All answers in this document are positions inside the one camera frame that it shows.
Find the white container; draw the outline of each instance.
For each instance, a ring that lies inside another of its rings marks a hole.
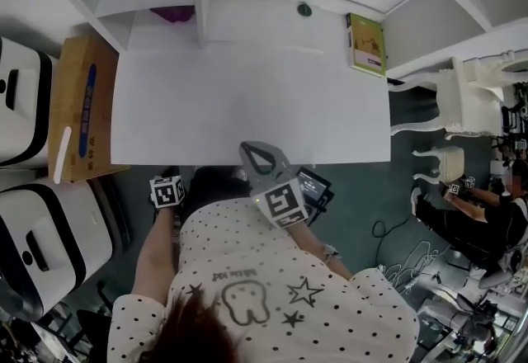
[[[0,167],[46,167],[57,60],[0,37]]]
[[[39,320],[112,257],[90,185],[48,179],[0,193],[0,307]]]

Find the cardboard box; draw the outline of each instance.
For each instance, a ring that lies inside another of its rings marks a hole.
[[[381,24],[358,16],[346,15],[348,63],[352,68],[377,77],[385,75],[385,47]]]
[[[126,169],[111,165],[112,100],[119,55],[97,35],[66,39],[49,111],[49,178],[76,182]]]

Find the brown hair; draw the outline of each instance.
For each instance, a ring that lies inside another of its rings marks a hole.
[[[193,294],[187,301],[178,295],[153,349],[143,353],[140,361],[237,363],[237,344],[218,320],[215,307],[214,302],[206,308],[201,294]]]

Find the star print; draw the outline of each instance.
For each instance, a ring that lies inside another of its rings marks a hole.
[[[317,293],[320,293],[321,291],[324,291],[324,289],[310,288],[308,284],[308,278],[304,278],[304,281],[300,285],[300,287],[294,287],[291,285],[287,285],[287,287],[292,293],[294,293],[294,297],[292,297],[290,304],[297,303],[298,301],[303,300],[308,303],[311,307],[313,307],[315,303],[313,296]]]
[[[292,328],[295,328],[296,323],[303,322],[303,319],[297,318],[298,312],[299,310],[295,310],[295,313],[293,313],[292,315],[283,313],[284,317],[286,318],[286,320],[283,323],[289,323]]]
[[[190,294],[190,295],[195,295],[195,294],[202,294],[204,291],[201,290],[201,283],[200,285],[198,285],[197,287],[193,286],[193,285],[189,285],[189,287],[191,288],[191,291],[187,291],[186,294]]]

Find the book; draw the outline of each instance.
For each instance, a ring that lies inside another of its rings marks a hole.
[[[360,71],[384,77],[386,62],[381,24],[349,13],[346,15],[346,27],[349,65]]]

